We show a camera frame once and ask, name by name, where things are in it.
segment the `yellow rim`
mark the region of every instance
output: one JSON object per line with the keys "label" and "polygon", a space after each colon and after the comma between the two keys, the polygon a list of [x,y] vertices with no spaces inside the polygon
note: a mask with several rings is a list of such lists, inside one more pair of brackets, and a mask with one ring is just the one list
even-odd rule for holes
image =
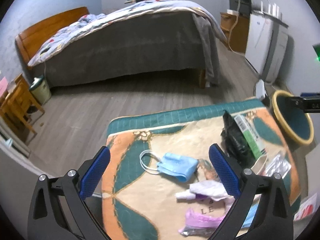
{"label": "yellow rim", "polygon": [[294,95],[292,95],[291,93],[284,91],[284,90],[277,90],[272,96],[273,112],[275,113],[275,116],[278,119],[281,126],[283,127],[284,131],[290,136],[291,139],[293,139],[295,142],[297,142],[301,145],[309,145],[313,141],[313,137],[314,137],[314,133],[315,133],[310,115],[305,114],[306,118],[308,120],[308,123],[309,123],[309,127],[310,127],[310,137],[308,140],[305,140],[305,139],[301,138],[299,135],[297,135],[292,130],[292,128],[288,125],[288,123],[285,121],[284,117],[282,116],[282,114],[279,110],[278,104],[277,104],[277,100],[276,100],[277,96],[293,97]]}

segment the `blue face mask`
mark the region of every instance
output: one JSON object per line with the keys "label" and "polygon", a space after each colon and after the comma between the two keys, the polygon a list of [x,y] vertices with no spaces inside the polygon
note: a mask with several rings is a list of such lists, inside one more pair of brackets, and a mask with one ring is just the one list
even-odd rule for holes
{"label": "blue face mask", "polygon": [[[150,168],[142,162],[142,157],[144,155],[151,155],[158,160],[156,169]],[[150,174],[156,175],[164,173],[176,177],[180,182],[187,182],[195,172],[198,165],[198,160],[173,153],[166,153],[160,159],[152,151],[146,150],[140,154],[140,164],[143,169]]]}
{"label": "blue face mask", "polygon": [[257,208],[258,208],[258,203],[255,204],[255,205],[253,205],[253,206],[250,208],[250,210],[249,210],[249,212],[248,212],[248,214],[247,214],[247,217],[245,218],[245,221],[244,221],[244,223],[243,223],[243,225],[242,225],[241,228],[248,228],[248,227],[250,227],[250,225],[251,225],[251,223],[252,223],[252,221],[253,221],[254,215],[256,214]]}

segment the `bed leg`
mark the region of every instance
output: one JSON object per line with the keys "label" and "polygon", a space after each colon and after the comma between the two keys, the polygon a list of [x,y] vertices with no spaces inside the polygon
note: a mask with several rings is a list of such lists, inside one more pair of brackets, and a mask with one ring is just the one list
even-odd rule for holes
{"label": "bed leg", "polygon": [[205,69],[200,70],[200,73],[199,73],[199,87],[201,89],[205,88]]}

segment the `white mini fridge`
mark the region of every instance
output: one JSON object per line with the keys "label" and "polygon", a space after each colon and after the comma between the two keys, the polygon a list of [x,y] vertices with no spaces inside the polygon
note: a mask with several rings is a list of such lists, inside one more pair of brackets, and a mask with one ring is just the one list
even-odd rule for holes
{"label": "white mini fridge", "polygon": [[250,15],[245,58],[268,83],[275,82],[288,42],[288,26],[270,15]]}

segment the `wooden headboard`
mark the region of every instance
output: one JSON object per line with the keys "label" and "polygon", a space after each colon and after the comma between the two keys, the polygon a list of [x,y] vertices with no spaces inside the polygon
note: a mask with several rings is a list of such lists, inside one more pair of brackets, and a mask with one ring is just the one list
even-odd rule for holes
{"label": "wooden headboard", "polygon": [[69,26],[86,14],[89,14],[86,7],[65,11],[44,19],[19,33],[15,41],[23,61],[28,64],[45,41],[55,35],[58,30]]}

